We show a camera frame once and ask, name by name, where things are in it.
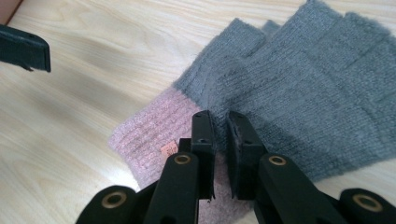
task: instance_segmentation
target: black object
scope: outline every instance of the black object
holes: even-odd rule
[[[288,157],[267,152],[248,118],[230,112],[228,166],[233,196],[254,202],[261,224],[396,223],[396,208],[365,189],[340,201],[321,193]],[[135,193],[113,186],[96,194],[77,224],[195,224],[198,200],[211,199],[215,153],[208,111],[193,116],[192,138],[182,138],[158,182]]]
[[[0,61],[50,72],[50,46],[37,35],[0,25]]]

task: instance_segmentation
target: knit fabric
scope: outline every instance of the knit fabric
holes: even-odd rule
[[[199,223],[231,223],[249,210],[231,199],[225,118],[247,115],[269,151],[312,180],[396,156],[396,41],[377,22],[309,0],[284,26],[233,21],[172,87],[126,120],[109,144],[141,188],[157,180],[160,148],[191,136],[191,116],[211,112],[216,200]]]
[[[207,104],[212,113],[218,149],[225,148],[225,118],[234,110],[250,118],[269,151],[293,158],[314,181],[396,155],[392,145],[396,136],[389,135],[396,126],[380,126],[376,118],[380,111],[385,118],[394,113],[384,112],[376,100],[366,97],[389,96],[389,103],[396,103],[393,90],[379,85],[386,80],[396,87],[394,63],[376,60],[366,65],[378,71],[372,77],[378,82],[375,88],[362,79],[367,71],[355,68],[372,54],[381,55],[376,48],[389,42],[389,32],[355,13],[329,24],[327,30],[321,26],[314,32],[316,37],[303,47],[289,40],[288,48],[272,49],[279,46],[277,35],[288,29],[285,25],[273,42],[247,59],[218,58],[230,69],[217,71],[208,80],[212,85],[206,89],[208,95],[217,97],[197,103]],[[359,95],[347,94],[350,91]]]
[[[261,30],[234,20],[205,47],[191,67],[172,87],[146,108],[123,122],[109,139],[109,145],[126,160],[140,188],[158,180],[165,159],[160,148],[182,137],[191,137],[192,115],[203,110],[193,100],[206,94],[206,83],[213,75],[216,58],[223,53],[245,58],[261,48],[279,26],[274,22]],[[232,199],[223,157],[216,157],[214,189],[216,200],[200,201],[199,223],[230,223],[243,216],[248,202]]]

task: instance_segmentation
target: wooden table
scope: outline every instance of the wooden table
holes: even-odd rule
[[[0,63],[0,223],[74,223],[96,192],[137,189],[112,130],[176,80],[233,18],[283,24],[304,1],[24,0],[9,26],[40,35],[52,72]],[[396,33],[391,0],[328,1]],[[396,204],[396,160],[317,183]],[[256,223],[247,215],[240,223]]]

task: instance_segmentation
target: small orange label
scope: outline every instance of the small orange label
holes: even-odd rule
[[[161,154],[163,154],[163,157],[166,159],[177,152],[178,148],[175,140],[161,147]]]

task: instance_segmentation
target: wood grain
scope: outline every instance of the wood grain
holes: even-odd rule
[[[73,223],[110,185],[137,189],[112,130],[167,88],[233,18],[283,24],[304,1],[24,0],[9,26],[51,47],[52,73],[0,63],[0,223]],[[327,1],[396,33],[391,0]],[[373,190],[396,204],[396,160],[317,186]],[[257,223],[249,214],[239,223]]]

